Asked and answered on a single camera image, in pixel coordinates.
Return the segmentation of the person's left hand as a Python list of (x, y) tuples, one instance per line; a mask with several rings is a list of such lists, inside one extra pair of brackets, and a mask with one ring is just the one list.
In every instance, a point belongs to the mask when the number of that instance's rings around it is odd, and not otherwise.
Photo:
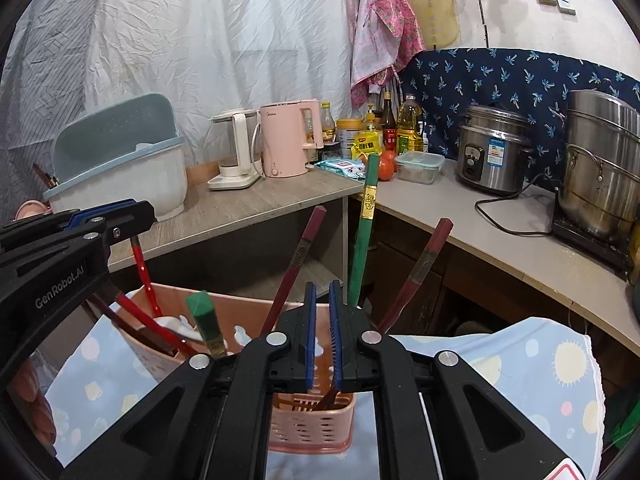
[(10, 391), (20, 400), (23, 414), (37, 440), (54, 451), (56, 428), (49, 402), (40, 391), (39, 379), (32, 361), (27, 359), (10, 382)]

